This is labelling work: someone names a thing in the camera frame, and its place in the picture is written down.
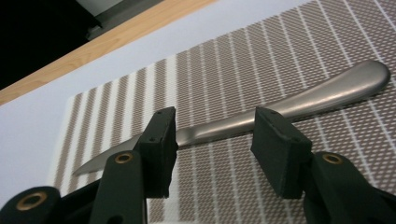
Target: brass ring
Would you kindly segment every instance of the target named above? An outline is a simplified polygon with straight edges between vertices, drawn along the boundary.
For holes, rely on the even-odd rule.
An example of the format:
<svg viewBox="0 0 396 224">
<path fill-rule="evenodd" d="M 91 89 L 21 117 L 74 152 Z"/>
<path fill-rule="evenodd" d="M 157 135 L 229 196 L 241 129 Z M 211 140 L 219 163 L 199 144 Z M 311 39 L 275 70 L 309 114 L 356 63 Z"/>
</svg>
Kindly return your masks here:
<svg viewBox="0 0 396 224">
<path fill-rule="evenodd" d="M 335 154 L 324 154 L 323 156 L 323 160 L 325 160 L 326 162 L 335 164 L 335 165 L 339 165 L 341 163 L 343 163 L 343 159 L 341 159 L 339 156 L 335 155 Z"/>
<path fill-rule="evenodd" d="M 34 197 L 38 197 L 38 200 L 34 203 L 29 203 L 27 202 L 29 199 L 32 199 Z M 29 195 L 26 195 L 25 197 L 23 197 L 17 204 L 17 209 L 20 211 L 27 211 L 30 210 L 32 208 L 35 208 L 37 206 L 39 206 L 40 204 L 42 204 L 44 201 L 46 201 L 47 199 L 47 193 L 44 191 L 39 191 L 36 193 L 31 193 Z"/>
<path fill-rule="evenodd" d="M 123 164 L 130 161 L 134 156 L 130 152 L 122 153 L 118 155 L 115 159 L 116 163 Z"/>
</svg>

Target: wooden edge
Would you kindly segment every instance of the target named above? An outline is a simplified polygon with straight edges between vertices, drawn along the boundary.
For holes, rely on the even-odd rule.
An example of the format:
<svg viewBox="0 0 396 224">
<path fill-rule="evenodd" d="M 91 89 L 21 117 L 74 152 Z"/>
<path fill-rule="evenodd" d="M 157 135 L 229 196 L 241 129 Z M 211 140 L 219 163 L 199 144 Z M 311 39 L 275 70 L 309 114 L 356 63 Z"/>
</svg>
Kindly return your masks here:
<svg viewBox="0 0 396 224">
<path fill-rule="evenodd" d="M 0 90 L 0 105 L 33 91 L 114 49 L 148 35 L 215 1 L 164 0 L 55 62 L 35 71 L 28 77 Z"/>
</svg>

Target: knife handle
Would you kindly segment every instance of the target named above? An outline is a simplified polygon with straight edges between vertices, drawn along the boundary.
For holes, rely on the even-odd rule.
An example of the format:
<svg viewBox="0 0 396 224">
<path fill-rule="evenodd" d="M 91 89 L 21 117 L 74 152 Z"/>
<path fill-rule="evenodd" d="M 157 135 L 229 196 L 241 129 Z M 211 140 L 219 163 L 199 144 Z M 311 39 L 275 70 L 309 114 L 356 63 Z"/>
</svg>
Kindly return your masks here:
<svg viewBox="0 0 396 224">
<path fill-rule="evenodd" d="M 287 119 L 299 119 L 368 98 L 384 89 L 389 80 L 388 68 L 369 60 L 266 108 Z M 254 113 L 253 109 L 227 119 L 180 129 L 177 131 L 177 143 L 183 147 L 250 132 L 254 128 Z"/>
</svg>

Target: knife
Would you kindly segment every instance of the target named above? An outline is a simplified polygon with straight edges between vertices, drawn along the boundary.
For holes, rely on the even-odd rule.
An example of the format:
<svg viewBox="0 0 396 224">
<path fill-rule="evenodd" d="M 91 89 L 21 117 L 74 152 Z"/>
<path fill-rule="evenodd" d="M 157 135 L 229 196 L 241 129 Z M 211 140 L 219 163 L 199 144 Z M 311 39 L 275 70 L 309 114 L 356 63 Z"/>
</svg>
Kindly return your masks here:
<svg viewBox="0 0 396 224">
<path fill-rule="evenodd" d="M 386 87 L 390 80 L 388 68 L 376 61 L 365 61 L 347 69 L 336 77 L 325 80 L 317 86 L 280 100 L 266 108 L 280 113 L 291 120 L 308 117 L 363 100 Z M 224 139 L 254 128 L 255 110 L 189 128 L 177 130 L 180 147 Z M 103 169 L 106 160 L 114 153 L 132 150 L 140 134 L 110 148 L 79 167 L 73 175 L 81 175 Z"/>
</svg>

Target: woven placemat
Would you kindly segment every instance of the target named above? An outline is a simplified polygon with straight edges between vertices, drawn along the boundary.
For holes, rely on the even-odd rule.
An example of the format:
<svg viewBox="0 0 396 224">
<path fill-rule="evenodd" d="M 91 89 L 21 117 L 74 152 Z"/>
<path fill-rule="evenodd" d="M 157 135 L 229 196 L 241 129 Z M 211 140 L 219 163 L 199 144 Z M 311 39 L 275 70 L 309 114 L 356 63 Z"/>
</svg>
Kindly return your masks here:
<svg viewBox="0 0 396 224">
<path fill-rule="evenodd" d="M 100 177 L 71 176 L 141 133 L 153 112 L 177 127 L 268 105 L 373 59 L 396 71 L 396 3 L 313 1 L 170 56 L 73 97 L 51 184 L 63 195 Z M 375 187 L 396 194 L 396 83 L 368 101 L 294 123 L 313 150 L 340 153 Z M 302 200 L 276 197 L 250 152 L 251 134 L 178 152 L 170 198 L 149 200 L 150 222 L 304 223 Z"/>
</svg>

